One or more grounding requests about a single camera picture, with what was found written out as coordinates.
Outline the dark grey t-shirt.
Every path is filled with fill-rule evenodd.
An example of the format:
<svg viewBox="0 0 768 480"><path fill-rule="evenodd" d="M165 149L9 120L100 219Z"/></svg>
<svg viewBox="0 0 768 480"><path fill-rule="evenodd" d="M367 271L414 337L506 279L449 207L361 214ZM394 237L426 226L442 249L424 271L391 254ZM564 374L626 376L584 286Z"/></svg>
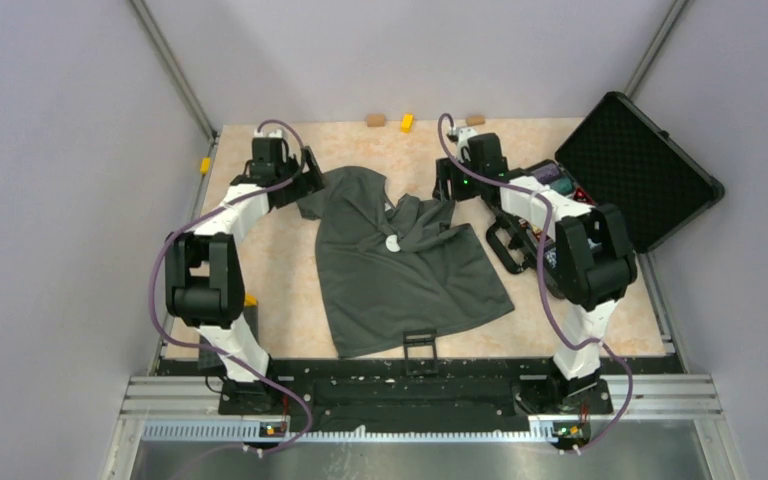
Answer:
<svg viewBox="0 0 768 480"><path fill-rule="evenodd" d="M297 202L319 223L317 273L339 357L395 348L405 331L460 333L514 310L473 227L454 224L455 201L405 194L391 202L386 186L371 169L340 167ZM389 235L400 252L386 249Z"/></svg>

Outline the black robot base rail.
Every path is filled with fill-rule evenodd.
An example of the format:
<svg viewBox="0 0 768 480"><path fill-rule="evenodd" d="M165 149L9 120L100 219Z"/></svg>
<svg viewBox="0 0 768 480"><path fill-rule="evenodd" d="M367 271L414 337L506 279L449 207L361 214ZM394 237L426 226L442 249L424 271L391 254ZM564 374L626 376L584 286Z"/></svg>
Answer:
<svg viewBox="0 0 768 480"><path fill-rule="evenodd" d="M162 361L159 380L141 389L166 410L219 415L289 416L312 435L525 432L537 416L610 415L624 401L608 380L623 369L606 359L598 384L564 387L549 359L283 359L271 362L272 386L233 382L218 367Z"/></svg>

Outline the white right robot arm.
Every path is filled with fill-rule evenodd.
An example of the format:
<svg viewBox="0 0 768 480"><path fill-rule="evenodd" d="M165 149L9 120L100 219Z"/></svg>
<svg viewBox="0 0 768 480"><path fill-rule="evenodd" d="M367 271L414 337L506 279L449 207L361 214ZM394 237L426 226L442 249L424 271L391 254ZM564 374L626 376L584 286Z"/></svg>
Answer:
<svg viewBox="0 0 768 480"><path fill-rule="evenodd" d="M561 344L546 385L549 404L572 412L596 386L611 316L637 278L634 249L622 213L612 204L572 199L522 169L511 170L499 137L471 127L439 132L445 158L437 166L436 195L487 202L503 227L537 240L533 254L541 301L549 289L569 304L558 322Z"/></svg>

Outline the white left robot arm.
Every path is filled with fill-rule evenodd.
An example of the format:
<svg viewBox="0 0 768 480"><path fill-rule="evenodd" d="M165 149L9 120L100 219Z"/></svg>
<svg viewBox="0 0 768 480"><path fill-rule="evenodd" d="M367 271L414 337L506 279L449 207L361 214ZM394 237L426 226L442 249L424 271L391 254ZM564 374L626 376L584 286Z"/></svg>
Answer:
<svg viewBox="0 0 768 480"><path fill-rule="evenodd" d="M324 187L313 150L289 150L274 132L258 134L252 157L221 202L179 234L165 255L165 301L170 315L195 329L223 367L225 395L242 394L257 413L279 404L280 386L267 376L270 356L244 315L245 285L237 246L256 222Z"/></svg>

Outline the blue round brooch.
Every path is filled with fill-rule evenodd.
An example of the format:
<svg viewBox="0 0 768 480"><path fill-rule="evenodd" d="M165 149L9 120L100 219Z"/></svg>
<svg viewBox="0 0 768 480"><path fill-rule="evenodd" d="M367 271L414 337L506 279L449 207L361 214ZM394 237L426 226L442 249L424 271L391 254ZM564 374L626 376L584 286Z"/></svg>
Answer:
<svg viewBox="0 0 768 480"><path fill-rule="evenodd" d="M396 253L401 251L398 237L396 235L389 235L386 237L385 247L391 253Z"/></svg>

